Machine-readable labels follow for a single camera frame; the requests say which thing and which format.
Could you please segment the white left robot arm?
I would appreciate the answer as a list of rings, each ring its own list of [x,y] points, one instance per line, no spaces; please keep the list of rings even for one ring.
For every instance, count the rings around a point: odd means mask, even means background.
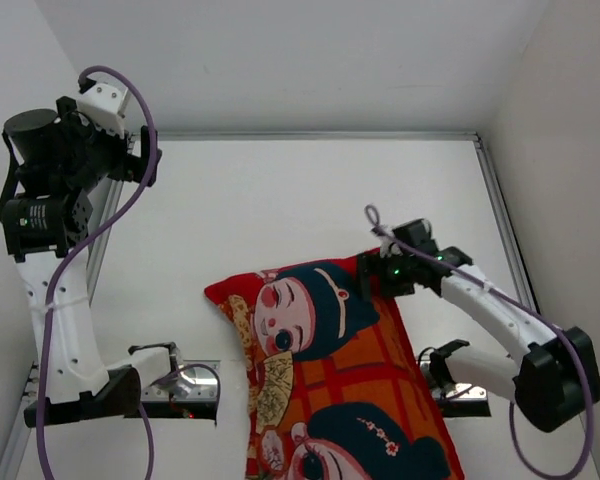
[[[38,351],[37,399],[24,410],[29,428],[132,416],[143,389],[177,368],[174,343],[132,346],[107,366],[95,338],[87,281],[92,205],[104,179],[140,181],[154,135],[141,130],[130,151],[118,107],[63,96],[53,109],[8,119],[10,155],[0,196],[6,249],[24,283]]]

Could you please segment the red patterned pillowcase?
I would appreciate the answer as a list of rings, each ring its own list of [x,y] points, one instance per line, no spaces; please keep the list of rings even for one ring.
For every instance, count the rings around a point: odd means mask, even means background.
[[[248,382],[248,479],[460,479],[396,302],[364,298],[354,258],[248,272],[204,294]]]

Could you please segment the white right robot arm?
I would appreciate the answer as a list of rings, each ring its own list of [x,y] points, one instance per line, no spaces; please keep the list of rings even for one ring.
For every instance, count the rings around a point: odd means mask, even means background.
[[[439,390],[459,383],[481,387],[516,405],[545,433],[592,413],[600,401],[600,375],[593,342],[582,329],[563,330],[512,299],[462,250],[440,248],[428,220],[389,228],[374,206],[366,206],[365,215],[381,247],[356,258],[364,298],[429,289],[467,314],[507,353],[498,359],[461,339],[433,349],[424,374]]]

